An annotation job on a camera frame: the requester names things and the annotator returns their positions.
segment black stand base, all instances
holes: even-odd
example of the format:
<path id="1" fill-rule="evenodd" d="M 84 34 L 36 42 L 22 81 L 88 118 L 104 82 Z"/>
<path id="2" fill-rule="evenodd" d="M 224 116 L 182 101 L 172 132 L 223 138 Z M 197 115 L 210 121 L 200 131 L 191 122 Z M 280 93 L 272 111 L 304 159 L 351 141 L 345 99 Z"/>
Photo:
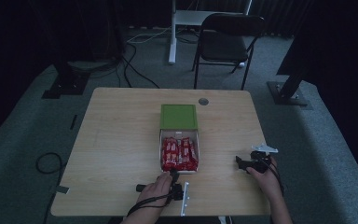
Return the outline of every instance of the black stand base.
<path id="1" fill-rule="evenodd" d="M 281 97 L 280 92 L 284 82 L 267 82 L 268 88 L 271 91 L 272 97 L 276 105 L 299 105 L 301 109 L 312 110 L 310 101 L 304 99 L 300 90 L 296 90 L 296 93 L 290 98 Z"/>
<path id="2" fill-rule="evenodd" d="M 50 90 L 43 93 L 42 99 L 60 99 L 61 95 L 81 95 L 86 88 L 90 73 L 76 73 L 76 79 L 73 84 L 63 86 L 58 76 Z"/>

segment black chair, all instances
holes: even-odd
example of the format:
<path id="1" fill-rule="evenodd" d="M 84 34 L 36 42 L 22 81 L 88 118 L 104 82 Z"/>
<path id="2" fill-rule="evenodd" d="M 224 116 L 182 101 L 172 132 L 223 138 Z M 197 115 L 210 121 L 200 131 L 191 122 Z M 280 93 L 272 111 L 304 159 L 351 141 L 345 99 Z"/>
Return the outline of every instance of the black chair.
<path id="1" fill-rule="evenodd" d="M 258 16 L 228 13 L 208 16 L 200 27 L 200 38 L 193 62 L 192 71 L 196 68 L 194 89 L 197 88 L 200 64 L 235 66 L 231 71 L 234 73 L 240 63 L 247 62 L 241 86 L 243 90 L 255 41 L 263 34 L 264 24 L 264 19 Z M 245 43 L 246 36 L 251 37 L 248 47 Z M 200 63 L 200 58 L 210 63 Z"/>

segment gray carpet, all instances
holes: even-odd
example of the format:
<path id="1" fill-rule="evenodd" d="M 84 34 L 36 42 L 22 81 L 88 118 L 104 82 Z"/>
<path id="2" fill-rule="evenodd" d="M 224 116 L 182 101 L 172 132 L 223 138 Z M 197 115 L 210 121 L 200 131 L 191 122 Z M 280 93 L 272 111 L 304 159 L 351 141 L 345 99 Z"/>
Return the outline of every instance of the gray carpet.
<path id="1" fill-rule="evenodd" d="M 181 35 L 195 40 L 192 35 Z M 135 44 L 137 53 L 131 64 L 161 88 L 192 89 L 191 65 L 195 45 L 178 42 L 176 64 L 168 64 L 169 38 L 154 38 Z M 320 99 L 316 88 L 303 82 L 300 90 L 313 109 L 275 105 L 267 81 L 285 81 L 275 76 L 291 39 L 263 37 L 255 46 L 245 89 L 252 94 L 267 144 L 276 155 L 285 187 L 285 199 L 295 223 L 358 223 L 358 166 L 336 123 Z M 133 54 L 127 46 L 126 59 Z M 76 62 L 87 68 L 95 63 Z M 83 95 L 63 95 L 60 99 L 41 99 L 57 73 L 47 68 L 0 128 L 0 223 L 43 223 L 58 174 L 42 175 L 35 169 L 36 159 L 56 152 L 67 161 L 76 134 L 97 87 L 128 87 L 123 65 L 117 71 L 91 74 Z M 199 89 L 238 90 L 243 69 L 229 74 L 230 67 L 200 67 Z M 155 88 L 127 69 L 131 85 Z M 71 128 L 74 115 L 75 125 Z M 53 157 L 41 161 L 43 169 L 54 169 Z M 53 217 L 48 223 L 107 223 L 109 217 Z M 234 217 L 238 223 L 269 223 L 268 217 Z"/>

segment chair seat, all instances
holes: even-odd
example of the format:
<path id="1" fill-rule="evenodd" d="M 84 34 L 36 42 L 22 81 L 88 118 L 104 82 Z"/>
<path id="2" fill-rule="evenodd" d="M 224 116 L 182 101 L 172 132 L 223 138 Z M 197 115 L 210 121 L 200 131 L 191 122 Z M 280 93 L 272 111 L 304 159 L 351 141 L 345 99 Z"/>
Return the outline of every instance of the chair seat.
<path id="1" fill-rule="evenodd" d="M 201 47 L 201 58 L 207 61 L 241 63 L 248 60 L 242 36 L 205 32 Z"/>

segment wooden table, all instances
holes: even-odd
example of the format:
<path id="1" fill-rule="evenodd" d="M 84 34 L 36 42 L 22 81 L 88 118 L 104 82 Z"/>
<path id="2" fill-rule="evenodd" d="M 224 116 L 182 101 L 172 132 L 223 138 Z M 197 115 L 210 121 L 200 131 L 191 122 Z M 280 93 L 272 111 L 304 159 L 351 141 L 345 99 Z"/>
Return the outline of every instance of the wooden table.
<path id="1" fill-rule="evenodd" d="M 209 103 L 200 105 L 199 99 Z M 269 202 L 254 179 L 238 169 L 235 156 L 250 159 L 251 146 L 265 143 L 247 91 L 98 88 L 94 91 L 61 186 L 54 216 L 125 216 L 137 184 L 161 174 L 158 158 L 162 104 L 196 105 L 200 164 L 189 182 L 186 216 L 269 214 Z M 163 216 L 180 216 L 172 201 Z"/>

